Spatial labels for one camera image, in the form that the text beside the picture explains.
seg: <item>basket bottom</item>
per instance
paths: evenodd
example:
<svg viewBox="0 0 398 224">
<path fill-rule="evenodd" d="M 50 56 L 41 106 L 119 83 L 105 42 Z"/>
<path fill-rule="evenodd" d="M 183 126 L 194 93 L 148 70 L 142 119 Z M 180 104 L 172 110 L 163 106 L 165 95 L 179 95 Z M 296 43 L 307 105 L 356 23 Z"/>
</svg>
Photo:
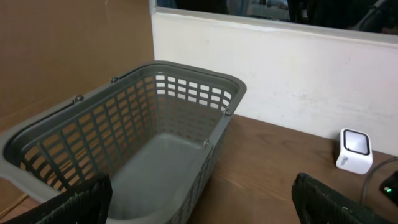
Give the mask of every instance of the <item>basket bottom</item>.
<svg viewBox="0 0 398 224">
<path fill-rule="evenodd" d="M 162 208 L 188 175 L 201 145 L 172 134 L 153 137 L 112 178 L 108 217 L 126 220 Z"/>
</svg>

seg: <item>table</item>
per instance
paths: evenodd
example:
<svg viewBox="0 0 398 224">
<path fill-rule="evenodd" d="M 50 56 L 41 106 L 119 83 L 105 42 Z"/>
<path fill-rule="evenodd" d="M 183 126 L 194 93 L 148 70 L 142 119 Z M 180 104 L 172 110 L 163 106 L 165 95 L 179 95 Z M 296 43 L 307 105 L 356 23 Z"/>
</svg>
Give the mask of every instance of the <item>table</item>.
<svg viewBox="0 0 398 224">
<path fill-rule="evenodd" d="M 300 223 L 291 199 L 299 172 L 358 201 L 365 175 L 336 168 L 332 149 L 330 139 L 234 115 L 220 161 L 189 223 Z M 375 166 L 392 156 L 374 152 L 373 157 Z M 374 175 L 367 205 L 398 222 L 398 207 L 378 191 L 379 184 L 395 170 L 398 163 L 388 164 Z M 36 205 L 28 198 L 9 215 Z"/>
</svg>

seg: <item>basket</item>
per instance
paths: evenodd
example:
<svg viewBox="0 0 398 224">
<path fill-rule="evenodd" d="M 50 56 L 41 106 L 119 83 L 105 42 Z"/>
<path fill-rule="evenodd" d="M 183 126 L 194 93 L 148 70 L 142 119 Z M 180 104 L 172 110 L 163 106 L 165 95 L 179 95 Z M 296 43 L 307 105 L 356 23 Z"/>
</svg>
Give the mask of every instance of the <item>basket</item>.
<svg viewBox="0 0 398 224">
<path fill-rule="evenodd" d="M 230 75 L 143 65 L 0 136 L 0 176 L 45 202 L 108 173 L 108 223 L 186 223 L 245 92 Z"/>
</svg>

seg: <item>dark background behind glass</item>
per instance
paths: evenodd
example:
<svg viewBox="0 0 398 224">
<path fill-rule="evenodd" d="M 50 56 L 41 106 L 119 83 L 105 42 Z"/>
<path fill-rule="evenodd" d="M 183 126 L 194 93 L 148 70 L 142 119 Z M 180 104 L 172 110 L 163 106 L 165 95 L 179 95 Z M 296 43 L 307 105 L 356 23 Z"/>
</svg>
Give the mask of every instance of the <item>dark background behind glass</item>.
<svg viewBox="0 0 398 224">
<path fill-rule="evenodd" d="M 398 34 L 398 0 L 157 0 L 158 6 Z"/>
</svg>

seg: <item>brown wall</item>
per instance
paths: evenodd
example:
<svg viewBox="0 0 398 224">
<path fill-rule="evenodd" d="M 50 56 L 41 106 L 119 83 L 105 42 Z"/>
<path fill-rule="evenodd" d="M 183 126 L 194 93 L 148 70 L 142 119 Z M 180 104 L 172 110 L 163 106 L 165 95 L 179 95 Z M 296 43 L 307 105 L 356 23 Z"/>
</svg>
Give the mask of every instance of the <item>brown wall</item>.
<svg viewBox="0 0 398 224">
<path fill-rule="evenodd" d="M 148 0 L 0 0 L 0 132 L 154 59 Z"/>
</svg>

